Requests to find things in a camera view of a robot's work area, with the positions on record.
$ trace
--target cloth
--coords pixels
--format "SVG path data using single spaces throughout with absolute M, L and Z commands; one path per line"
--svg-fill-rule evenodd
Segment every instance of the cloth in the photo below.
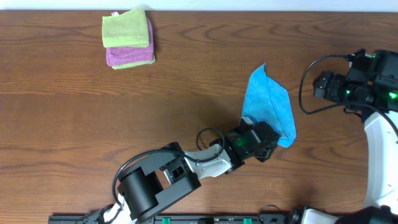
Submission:
M 148 47 L 110 47 L 106 49 L 106 63 L 109 66 L 122 65 L 130 62 L 153 61 L 154 38 L 150 21 L 147 19 L 149 30 Z
M 122 65 L 115 65 L 115 66 L 112 66 L 112 68 L 113 69 L 124 69 L 124 68 L 131 68 L 131 67 L 139 66 L 139 65 L 152 64 L 156 61 L 155 55 L 152 55 L 152 56 L 153 56 L 153 60 L 148 61 L 148 62 L 130 62 L 130 63 L 122 64 Z
M 265 64 L 250 76 L 242 116 L 265 121 L 280 134 L 278 145 L 289 147 L 296 139 L 292 106 L 287 90 L 265 72 Z
M 102 17 L 104 47 L 148 47 L 149 31 L 145 11 L 133 9 L 118 16 Z

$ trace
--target wooden surface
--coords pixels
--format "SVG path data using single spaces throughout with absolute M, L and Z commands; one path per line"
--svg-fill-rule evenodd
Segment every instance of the wooden surface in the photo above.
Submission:
M 111 180 L 130 157 L 178 141 L 194 151 L 199 130 L 238 124 L 251 72 L 288 89 L 297 140 L 272 158 L 247 160 L 167 213 L 256 213 L 273 203 L 329 212 L 362 207 L 368 176 L 363 124 L 336 108 L 299 107 L 302 72 L 325 54 L 398 50 L 398 15 L 329 12 L 148 12 L 156 63 L 106 65 L 101 16 L 111 11 L 0 11 L 0 223 L 45 223 L 113 203 Z M 305 82 L 305 107 L 330 59 Z

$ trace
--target white wall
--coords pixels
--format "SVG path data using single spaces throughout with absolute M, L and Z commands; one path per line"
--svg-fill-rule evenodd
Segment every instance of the white wall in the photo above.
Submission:
M 0 0 L 0 9 L 398 12 L 398 0 Z

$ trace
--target purple cloth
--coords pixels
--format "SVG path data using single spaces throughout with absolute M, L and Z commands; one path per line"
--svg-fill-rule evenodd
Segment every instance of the purple cloth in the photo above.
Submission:
M 106 49 L 106 63 L 109 66 L 122 65 L 130 62 L 146 62 L 154 59 L 154 38 L 152 25 L 148 22 L 148 47 L 109 47 Z

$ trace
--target folded blue cloth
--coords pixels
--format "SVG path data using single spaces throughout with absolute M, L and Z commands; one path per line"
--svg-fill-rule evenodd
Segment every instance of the folded blue cloth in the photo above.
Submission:
M 265 72 L 265 64 L 250 76 L 242 116 L 265 121 L 280 134 L 278 145 L 289 147 L 296 139 L 292 106 L 287 90 Z

